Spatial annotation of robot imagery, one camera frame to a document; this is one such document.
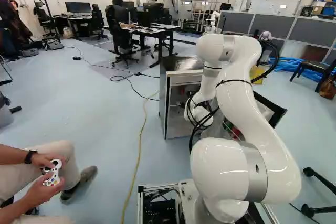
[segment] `cubicle partition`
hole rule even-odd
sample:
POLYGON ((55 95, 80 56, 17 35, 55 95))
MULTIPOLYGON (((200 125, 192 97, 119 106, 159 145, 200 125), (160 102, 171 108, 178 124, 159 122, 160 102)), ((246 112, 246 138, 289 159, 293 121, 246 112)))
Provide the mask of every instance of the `cubicle partition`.
POLYGON ((298 16, 221 11, 222 33, 260 35, 269 31, 282 57, 331 63, 336 59, 336 22, 298 16))

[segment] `beige trousers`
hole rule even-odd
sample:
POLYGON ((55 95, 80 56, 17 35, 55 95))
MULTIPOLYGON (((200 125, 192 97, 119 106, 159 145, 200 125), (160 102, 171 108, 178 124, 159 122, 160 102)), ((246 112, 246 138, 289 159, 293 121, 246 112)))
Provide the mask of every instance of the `beige trousers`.
MULTIPOLYGON (((80 172, 76 165, 75 151, 69 141, 52 142, 28 148, 39 153, 54 153, 66 159, 66 165, 60 170, 65 179, 64 190, 73 188, 80 180, 80 172)), ((41 170, 32 165, 0 165, 0 204, 33 182, 41 175, 41 170)), ((13 224, 69 224, 73 223, 65 217, 42 217, 22 215, 13 224)))

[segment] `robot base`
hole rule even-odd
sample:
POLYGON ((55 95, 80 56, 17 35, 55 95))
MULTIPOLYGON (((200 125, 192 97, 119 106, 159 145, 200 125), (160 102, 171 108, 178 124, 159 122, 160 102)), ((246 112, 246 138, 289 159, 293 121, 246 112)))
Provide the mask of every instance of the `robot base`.
POLYGON ((222 200, 221 213, 224 221, 220 222, 208 211, 192 179, 183 180, 179 182, 178 186, 186 224, 234 224, 247 211, 248 202, 222 200))

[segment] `yellow cable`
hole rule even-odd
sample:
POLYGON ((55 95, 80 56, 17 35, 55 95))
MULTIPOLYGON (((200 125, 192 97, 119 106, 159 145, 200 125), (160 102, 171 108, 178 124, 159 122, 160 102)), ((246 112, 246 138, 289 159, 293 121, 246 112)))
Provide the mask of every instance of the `yellow cable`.
POLYGON ((132 195, 132 191, 133 191, 133 187, 134 187, 134 182, 135 182, 135 178, 136 178, 136 174, 138 173, 138 168, 139 168, 139 164, 140 164, 140 158, 141 158, 141 136, 142 136, 142 132, 143 129, 145 128, 146 122, 147 122, 147 111, 146 111, 146 103, 148 101, 149 98, 152 98, 153 96, 155 96, 158 93, 158 91, 155 94, 150 95, 149 97, 146 98, 146 100, 143 102, 142 104, 142 108, 143 111, 145 112, 145 120, 143 122, 143 125, 141 127, 140 130, 140 134, 139 134, 139 153, 138 153, 138 160, 136 162, 136 166, 135 166, 135 171, 133 173, 133 178, 132 178, 132 183, 131 183, 131 187, 130 190, 128 192, 127 198, 124 202, 124 207, 122 209, 122 216, 121 216, 121 224, 124 224, 125 221, 125 213, 126 213, 126 209, 128 206, 128 203, 130 201, 131 195, 132 195))

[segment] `person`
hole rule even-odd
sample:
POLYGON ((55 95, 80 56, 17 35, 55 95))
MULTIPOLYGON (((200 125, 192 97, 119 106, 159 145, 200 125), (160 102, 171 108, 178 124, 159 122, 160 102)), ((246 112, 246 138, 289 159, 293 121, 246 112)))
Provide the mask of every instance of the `person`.
POLYGON ((51 142, 29 150, 21 150, 0 144, 0 205, 13 195, 32 184, 20 200, 0 208, 0 224, 69 224, 66 217, 45 217, 24 215, 28 210, 48 202, 61 193, 60 201, 70 203, 95 178, 98 169, 90 166, 79 172, 74 147, 69 141, 51 142), (59 171, 60 183, 45 186, 43 182, 52 172, 42 175, 42 168, 53 168, 53 159, 62 161, 59 171))
POLYGON ((5 56, 17 59, 22 45, 29 44, 32 35, 14 5, 8 0, 0 0, 0 48, 4 48, 5 56))
POLYGON ((12 4, 14 10, 19 13, 18 8, 19 8, 19 4, 16 2, 16 0, 9 0, 9 2, 12 4))

